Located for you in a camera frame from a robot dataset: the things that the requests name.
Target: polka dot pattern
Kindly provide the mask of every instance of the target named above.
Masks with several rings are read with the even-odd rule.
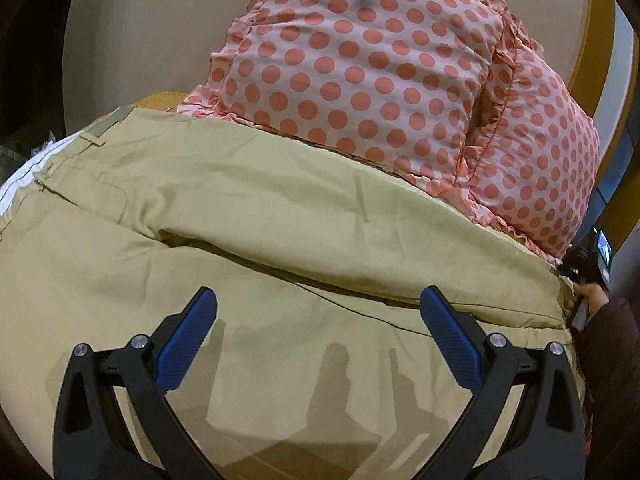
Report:
[[[209,114],[348,153],[444,197],[469,175],[460,153],[500,5],[252,0],[196,91],[209,96],[190,109],[211,102]]]
[[[509,12],[505,20],[510,28],[481,96],[487,126],[465,150],[477,177],[468,182],[487,211],[552,261],[562,258],[586,212],[598,169],[598,133],[519,20]],[[510,66],[508,58],[518,61]]]

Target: person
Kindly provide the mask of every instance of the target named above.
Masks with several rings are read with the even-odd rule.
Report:
[[[589,317],[575,344],[593,402],[586,479],[640,478],[640,331],[628,301],[575,285]]]

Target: polka dot pillow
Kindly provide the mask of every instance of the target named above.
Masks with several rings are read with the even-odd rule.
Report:
[[[532,47],[522,24],[506,29],[482,92],[489,123],[465,149],[479,221],[520,237],[556,262],[587,209],[598,169],[593,121]]]
[[[181,111],[296,136],[437,196],[467,174],[462,147],[503,5],[253,0]]]

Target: blue rubber pad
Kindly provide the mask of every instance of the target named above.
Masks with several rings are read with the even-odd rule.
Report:
[[[420,316],[460,386],[476,393],[482,387],[482,359],[449,307],[430,288],[420,295]]]
[[[161,395],[180,386],[217,313],[216,295],[206,289],[156,359],[156,388]]]

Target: khaki pants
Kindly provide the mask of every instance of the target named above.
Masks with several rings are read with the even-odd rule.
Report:
[[[469,400],[415,309],[432,283],[487,332],[558,340],[575,363],[570,289],[544,261],[380,171],[226,121],[134,110],[81,134],[0,237],[0,404],[49,470],[73,346],[150,333],[202,285],[218,320],[168,399],[228,480],[411,478]]]

